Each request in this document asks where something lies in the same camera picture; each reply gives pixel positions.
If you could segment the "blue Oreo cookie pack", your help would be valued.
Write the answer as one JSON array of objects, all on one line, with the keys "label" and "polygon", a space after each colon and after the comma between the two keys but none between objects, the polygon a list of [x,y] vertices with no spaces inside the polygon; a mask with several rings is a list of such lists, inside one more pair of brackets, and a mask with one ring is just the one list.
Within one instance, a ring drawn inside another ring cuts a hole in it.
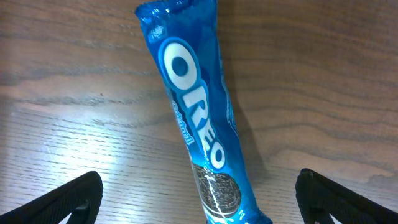
[{"label": "blue Oreo cookie pack", "polygon": [[152,1],[136,8],[192,163],[208,223],[269,223],[244,165],[224,82],[215,0]]}]

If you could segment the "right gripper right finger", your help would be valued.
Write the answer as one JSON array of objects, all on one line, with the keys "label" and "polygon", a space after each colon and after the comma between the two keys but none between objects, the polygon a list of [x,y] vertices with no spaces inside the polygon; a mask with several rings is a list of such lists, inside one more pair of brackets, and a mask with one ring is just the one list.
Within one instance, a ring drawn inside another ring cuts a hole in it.
[{"label": "right gripper right finger", "polygon": [[397,223],[397,213],[305,168],[295,184],[296,199],[305,224]]}]

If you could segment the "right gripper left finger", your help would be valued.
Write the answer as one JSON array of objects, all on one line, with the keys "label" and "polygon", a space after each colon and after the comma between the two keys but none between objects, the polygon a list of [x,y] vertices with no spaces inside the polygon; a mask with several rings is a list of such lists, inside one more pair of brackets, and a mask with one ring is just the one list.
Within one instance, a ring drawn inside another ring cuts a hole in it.
[{"label": "right gripper left finger", "polygon": [[103,198],[99,173],[87,172],[51,192],[1,215],[3,224],[94,224]]}]

